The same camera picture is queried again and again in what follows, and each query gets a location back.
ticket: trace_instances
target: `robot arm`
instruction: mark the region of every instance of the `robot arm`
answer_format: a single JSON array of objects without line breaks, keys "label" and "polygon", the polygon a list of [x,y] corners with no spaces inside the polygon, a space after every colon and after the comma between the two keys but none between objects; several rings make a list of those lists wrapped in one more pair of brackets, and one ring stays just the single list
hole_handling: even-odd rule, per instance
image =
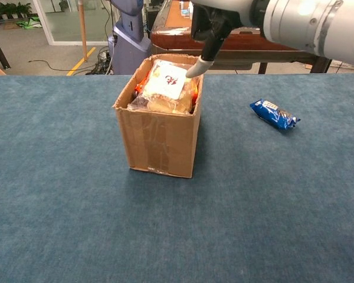
[{"label": "robot arm", "polygon": [[192,38],[205,46],[187,77],[203,74],[239,27],[267,40],[354,64],[354,0],[193,0]]}]

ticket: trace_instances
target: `white label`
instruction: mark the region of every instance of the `white label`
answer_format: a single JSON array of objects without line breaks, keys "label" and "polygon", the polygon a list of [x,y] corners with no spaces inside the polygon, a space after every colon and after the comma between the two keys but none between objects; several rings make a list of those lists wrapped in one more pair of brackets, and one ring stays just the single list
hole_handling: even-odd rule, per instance
[{"label": "white label", "polygon": [[170,64],[158,68],[159,76],[152,77],[149,82],[158,94],[177,100],[185,84],[187,70]]},{"label": "white label", "polygon": [[276,106],[274,103],[271,103],[270,101],[265,100],[262,104],[263,107],[271,108],[273,110],[277,110],[278,106]]}]

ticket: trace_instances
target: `carpet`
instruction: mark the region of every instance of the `carpet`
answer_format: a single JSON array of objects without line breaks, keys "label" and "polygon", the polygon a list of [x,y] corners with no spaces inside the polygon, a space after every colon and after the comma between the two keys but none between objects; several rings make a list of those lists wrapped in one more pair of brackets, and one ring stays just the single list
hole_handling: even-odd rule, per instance
[{"label": "carpet", "polygon": [[191,180],[128,169],[128,79],[0,77],[0,282],[354,282],[354,74],[207,75]]}]

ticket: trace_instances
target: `floor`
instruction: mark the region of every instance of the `floor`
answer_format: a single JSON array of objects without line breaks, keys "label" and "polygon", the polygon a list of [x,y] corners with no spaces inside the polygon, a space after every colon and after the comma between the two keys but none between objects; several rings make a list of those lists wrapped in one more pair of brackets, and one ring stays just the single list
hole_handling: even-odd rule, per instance
[{"label": "floor", "polygon": [[[11,69],[5,70],[8,75],[66,75],[83,57],[81,46],[50,46],[44,31],[40,29],[4,29],[0,25],[0,46],[5,53]],[[87,68],[97,62],[97,54],[103,46],[96,46],[88,62],[80,68]],[[31,60],[46,60],[51,70],[44,62],[29,62]],[[210,70],[208,74],[256,74],[259,64],[254,64],[249,71]],[[305,74],[310,70],[302,63],[270,63],[267,74]],[[329,73],[354,73],[350,69],[330,67]]]}]

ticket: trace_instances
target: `cable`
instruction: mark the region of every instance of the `cable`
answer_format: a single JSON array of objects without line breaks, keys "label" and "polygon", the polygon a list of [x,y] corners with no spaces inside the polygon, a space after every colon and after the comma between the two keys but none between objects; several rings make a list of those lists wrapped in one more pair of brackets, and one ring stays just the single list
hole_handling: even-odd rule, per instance
[{"label": "cable", "polygon": [[107,46],[104,46],[103,48],[101,48],[101,49],[99,50],[99,52],[98,52],[98,54],[97,54],[97,60],[98,60],[98,62],[100,62],[100,61],[102,60],[101,53],[102,53],[103,51],[107,52],[107,51],[109,51],[109,48],[108,48]]},{"label": "cable", "polygon": [[[62,69],[55,69],[55,68],[52,68],[52,66],[50,66],[50,64],[46,61],[46,60],[30,60],[28,61],[28,63],[32,63],[32,62],[45,62],[48,67],[54,71],[62,71],[62,72],[68,72],[68,71],[71,71],[71,69],[69,70],[62,70]],[[92,65],[92,66],[88,66],[88,67],[84,67],[84,68],[79,68],[79,69],[76,69],[76,70],[73,70],[73,71],[78,71],[78,70],[83,70],[83,69],[89,69],[91,67],[94,67],[95,65]]]},{"label": "cable", "polygon": [[105,75],[108,75],[108,73],[110,72],[110,68],[112,67],[112,62],[113,62],[113,57],[110,58],[109,66],[107,68],[107,71],[106,71]]},{"label": "cable", "polygon": [[145,23],[145,24],[143,25],[143,28],[145,28],[147,32],[151,32],[151,31],[148,29],[147,23]]},{"label": "cable", "polygon": [[80,72],[76,72],[74,73],[73,75],[77,75],[77,74],[81,74],[82,72],[88,72],[89,70],[83,70],[83,71],[80,71]]},{"label": "cable", "polygon": [[342,65],[343,65],[343,62],[341,62],[340,67],[338,67],[338,69],[337,69],[337,71],[336,71],[336,74],[337,74],[338,71],[341,69]]},{"label": "cable", "polygon": [[114,19],[113,19],[113,7],[112,7],[112,1],[110,0],[110,14],[112,15],[112,30],[114,28]]},{"label": "cable", "polygon": [[107,25],[107,23],[109,22],[109,20],[110,20],[110,13],[109,13],[109,11],[106,9],[106,6],[104,5],[104,2],[102,2],[102,0],[101,0],[101,4],[104,6],[104,9],[106,10],[106,12],[107,12],[107,21],[106,21],[106,23],[105,23],[105,27],[104,27],[104,29],[105,29],[105,34],[106,34],[106,39],[107,40],[109,40],[109,36],[107,35],[107,32],[106,32],[106,25]]}]

